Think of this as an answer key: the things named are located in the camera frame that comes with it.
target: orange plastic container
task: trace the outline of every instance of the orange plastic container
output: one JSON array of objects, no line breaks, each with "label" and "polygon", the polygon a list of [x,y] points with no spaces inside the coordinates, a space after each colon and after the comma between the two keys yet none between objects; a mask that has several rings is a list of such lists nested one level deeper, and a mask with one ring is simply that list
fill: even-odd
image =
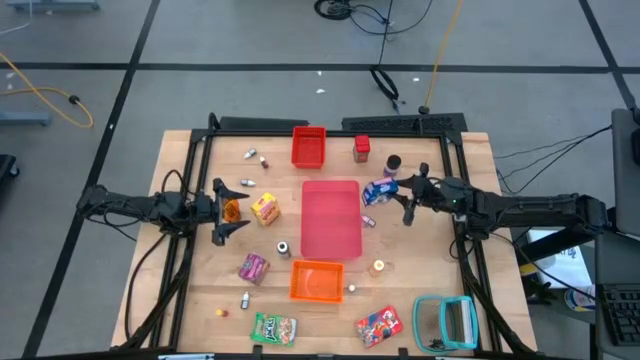
[{"label": "orange plastic container", "polygon": [[296,300],[339,304],[342,302],[344,265],[294,260],[289,296]]}]

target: red can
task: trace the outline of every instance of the red can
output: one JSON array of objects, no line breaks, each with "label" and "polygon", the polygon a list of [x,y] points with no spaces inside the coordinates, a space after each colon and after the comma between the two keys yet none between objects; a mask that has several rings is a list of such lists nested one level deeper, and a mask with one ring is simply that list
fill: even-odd
[{"label": "red can", "polygon": [[367,135],[356,136],[355,144],[353,145],[353,161],[357,163],[367,162],[370,151],[369,137]]}]

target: red plastic container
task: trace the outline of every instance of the red plastic container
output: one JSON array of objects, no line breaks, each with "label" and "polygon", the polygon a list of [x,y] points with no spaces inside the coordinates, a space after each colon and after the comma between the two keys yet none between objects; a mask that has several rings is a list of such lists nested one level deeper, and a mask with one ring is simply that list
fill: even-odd
[{"label": "red plastic container", "polygon": [[309,259],[353,259],[362,255],[357,181],[310,180],[302,184],[300,252]]},{"label": "red plastic container", "polygon": [[320,169],[324,164],[326,137],[327,129],[321,126],[294,127],[291,163],[297,168]]}]

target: keyboard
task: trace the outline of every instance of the keyboard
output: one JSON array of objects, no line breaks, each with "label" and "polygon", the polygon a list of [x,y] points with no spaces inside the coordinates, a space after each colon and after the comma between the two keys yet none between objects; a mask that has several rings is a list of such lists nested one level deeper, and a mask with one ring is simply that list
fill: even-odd
[{"label": "keyboard", "polygon": [[640,284],[602,285],[605,325],[618,346],[640,346]]}]

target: white cap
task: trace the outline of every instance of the white cap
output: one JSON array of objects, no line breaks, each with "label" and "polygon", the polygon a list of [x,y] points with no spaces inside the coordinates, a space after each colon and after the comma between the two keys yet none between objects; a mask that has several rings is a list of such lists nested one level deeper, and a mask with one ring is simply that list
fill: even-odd
[{"label": "white cap", "polygon": [[373,268],[374,268],[376,271],[382,271],[382,269],[384,269],[384,261],[382,261],[382,260],[376,260],[376,261],[373,263]]}]

